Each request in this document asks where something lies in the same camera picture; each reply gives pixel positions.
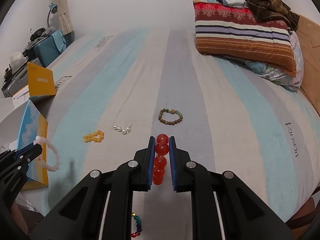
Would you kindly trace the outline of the blue yellow cardboard box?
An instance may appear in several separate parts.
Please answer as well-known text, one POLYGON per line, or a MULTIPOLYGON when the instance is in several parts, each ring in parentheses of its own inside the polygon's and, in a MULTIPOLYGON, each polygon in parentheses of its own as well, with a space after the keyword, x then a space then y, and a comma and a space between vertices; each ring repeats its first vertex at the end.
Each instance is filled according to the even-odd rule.
POLYGON ((1 100, 1 151, 21 150, 36 137, 47 137, 48 122, 35 103, 56 95, 53 72, 34 63, 27 63, 27 85, 16 94, 1 100))

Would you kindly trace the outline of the grey suitcase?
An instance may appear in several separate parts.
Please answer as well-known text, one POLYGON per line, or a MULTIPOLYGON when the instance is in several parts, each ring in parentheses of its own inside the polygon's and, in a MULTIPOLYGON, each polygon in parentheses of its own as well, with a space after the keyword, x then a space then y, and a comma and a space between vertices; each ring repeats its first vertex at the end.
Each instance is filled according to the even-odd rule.
POLYGON ((5 98, 12 97, 28 84, 27 59, 25 57, 11 58, 9 67, 5 70, 4 83, 1 91, 5 98))

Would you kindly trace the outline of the striped bed sheet mattress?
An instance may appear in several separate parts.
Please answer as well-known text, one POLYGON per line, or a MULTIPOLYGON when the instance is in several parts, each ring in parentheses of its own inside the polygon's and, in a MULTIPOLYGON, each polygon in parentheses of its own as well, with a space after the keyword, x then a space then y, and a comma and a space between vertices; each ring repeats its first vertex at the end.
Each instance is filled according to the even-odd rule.
POLYGON ((87 34, 49 68, 57 94, 45 115, 60 168, 43 213, 161 133, 207 169, 233 171, 283 220, 319 185, 319 116, 304 95, 201 55, 191 31, 87 34))

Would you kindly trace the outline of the teal suitcase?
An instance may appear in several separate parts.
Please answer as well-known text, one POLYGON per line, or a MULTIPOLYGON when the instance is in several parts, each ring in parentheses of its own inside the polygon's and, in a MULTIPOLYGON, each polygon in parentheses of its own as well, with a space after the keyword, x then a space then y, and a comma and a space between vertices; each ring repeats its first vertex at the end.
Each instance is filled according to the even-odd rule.
POLYGON ((66 48, 74 41, 74 31, 63 35, 61 30, 56 30, 44 37, 33 46, 36 58, 43 67, 48 67, 66 48))

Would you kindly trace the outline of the blue desk lamp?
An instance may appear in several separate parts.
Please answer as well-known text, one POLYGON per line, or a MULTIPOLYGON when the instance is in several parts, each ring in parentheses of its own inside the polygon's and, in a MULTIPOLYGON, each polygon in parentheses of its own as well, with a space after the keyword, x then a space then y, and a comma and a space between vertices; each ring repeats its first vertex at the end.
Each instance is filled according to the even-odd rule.
POLYGON ((48 15, 47 15, 47 27, 49 28, 50 27, 50 16, 57 13, 58 6, 55 3, 50 3, 48 5, 48 7, 49 7, 49 12, 48 12, 48 15))

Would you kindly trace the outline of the floral light pillow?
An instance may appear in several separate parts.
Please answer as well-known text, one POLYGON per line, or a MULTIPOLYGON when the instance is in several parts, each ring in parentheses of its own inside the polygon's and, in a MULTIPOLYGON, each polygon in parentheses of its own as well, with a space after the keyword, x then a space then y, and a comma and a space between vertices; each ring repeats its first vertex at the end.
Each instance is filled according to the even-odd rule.
POLYGON ((284 87, 286 90, 295 92, 300 89, 304 77, 304 60, 300 42, 294 31, 289 31, 290 43, 293 49, 296 63, 296 76, 291 77, 279 68, 272 67, 266 63, 248 60, 238 60, 238 62, 246 69, 259 75, 263 79, 267 79, 276 85, 284 87))

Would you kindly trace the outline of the striped red orange pillow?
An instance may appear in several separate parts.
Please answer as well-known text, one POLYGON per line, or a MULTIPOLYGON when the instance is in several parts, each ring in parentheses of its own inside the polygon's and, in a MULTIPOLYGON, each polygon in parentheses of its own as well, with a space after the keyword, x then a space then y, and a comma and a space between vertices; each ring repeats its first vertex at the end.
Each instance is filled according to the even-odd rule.
POLYGON ((195 45, 203 55, 258 61, 296 75, 289 29, 282 20, 257 22, 249 9, 194 0, 195 45))

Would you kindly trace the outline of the beige curtain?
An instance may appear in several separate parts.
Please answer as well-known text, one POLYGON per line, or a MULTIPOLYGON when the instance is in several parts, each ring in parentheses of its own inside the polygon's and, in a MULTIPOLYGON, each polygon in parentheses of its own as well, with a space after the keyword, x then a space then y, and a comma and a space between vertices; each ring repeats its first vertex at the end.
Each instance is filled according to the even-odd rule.
POLYGON ((57 5, 57 17, 63 35, 73 32, 74 29, 68 11, 67 0, 54 0, 54 3, 57 5))

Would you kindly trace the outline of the brown blanket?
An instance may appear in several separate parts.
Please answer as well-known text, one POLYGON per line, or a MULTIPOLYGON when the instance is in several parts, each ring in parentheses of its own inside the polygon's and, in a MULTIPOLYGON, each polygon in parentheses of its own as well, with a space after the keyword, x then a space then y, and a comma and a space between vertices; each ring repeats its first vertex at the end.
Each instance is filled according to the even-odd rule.
POLYGON ((259 22, 284 21, 287 26, 296 31, 300 16, 282 0, 245 0, 254 18, 259 22))

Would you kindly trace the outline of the wooden headboard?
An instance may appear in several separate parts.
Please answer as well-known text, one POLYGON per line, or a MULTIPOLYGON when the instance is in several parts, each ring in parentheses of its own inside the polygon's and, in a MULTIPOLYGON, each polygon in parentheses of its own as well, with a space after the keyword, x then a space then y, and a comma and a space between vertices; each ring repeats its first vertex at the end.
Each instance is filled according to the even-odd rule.
POLYGON ((296 34, 304 60, 304 77, 300 91, 319 114, 320 110, 320 26, 300 15, 296 34))

